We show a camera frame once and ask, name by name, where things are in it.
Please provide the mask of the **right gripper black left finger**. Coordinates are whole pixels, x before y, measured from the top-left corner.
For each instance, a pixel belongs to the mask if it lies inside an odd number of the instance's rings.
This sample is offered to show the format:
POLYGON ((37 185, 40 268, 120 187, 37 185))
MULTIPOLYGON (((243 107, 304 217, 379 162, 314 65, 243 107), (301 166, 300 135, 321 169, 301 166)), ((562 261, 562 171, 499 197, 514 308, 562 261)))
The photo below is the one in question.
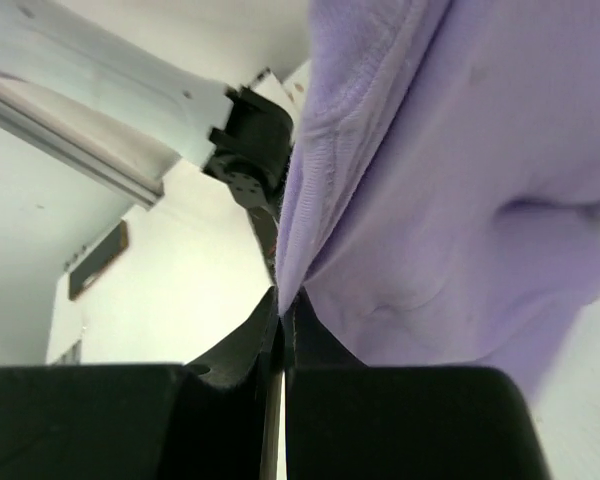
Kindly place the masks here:
POLYGON ((0 479, 273 479, 273 291, 186 364, 0 367, 0 479))

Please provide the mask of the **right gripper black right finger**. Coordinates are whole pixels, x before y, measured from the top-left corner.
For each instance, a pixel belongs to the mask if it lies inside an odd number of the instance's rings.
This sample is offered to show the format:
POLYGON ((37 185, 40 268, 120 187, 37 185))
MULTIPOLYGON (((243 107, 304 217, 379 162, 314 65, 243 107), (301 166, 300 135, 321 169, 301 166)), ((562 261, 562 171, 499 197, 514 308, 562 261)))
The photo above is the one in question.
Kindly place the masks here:
POLYGON ((484 367, 369 367, 300 293, 282 320, 291 479, 546 479, 527 405, 484 367))

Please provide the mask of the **purple t shirt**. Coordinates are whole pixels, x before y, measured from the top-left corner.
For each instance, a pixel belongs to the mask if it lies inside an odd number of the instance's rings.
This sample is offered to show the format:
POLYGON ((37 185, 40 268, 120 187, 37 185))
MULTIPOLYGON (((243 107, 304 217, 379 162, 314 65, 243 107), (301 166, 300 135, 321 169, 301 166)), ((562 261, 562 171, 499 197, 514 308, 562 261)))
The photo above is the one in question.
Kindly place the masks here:
POLYGON ((600 1, 314 1, 278 236, 372 365, 489 365, 533 395, 600 296, 600 1))

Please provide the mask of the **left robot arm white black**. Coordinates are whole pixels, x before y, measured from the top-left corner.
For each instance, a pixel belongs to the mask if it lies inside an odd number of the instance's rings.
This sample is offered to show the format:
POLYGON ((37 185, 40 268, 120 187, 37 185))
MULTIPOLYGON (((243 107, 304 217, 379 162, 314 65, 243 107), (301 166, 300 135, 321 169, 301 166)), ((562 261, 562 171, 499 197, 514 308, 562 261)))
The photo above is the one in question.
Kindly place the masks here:
POLYGON ((237 88, 169 64, 52 1, 0 1, 0 127, 144 208, 161 181, 125 163, 169 150, 275 215, 297 109, 269 71, 237 88))

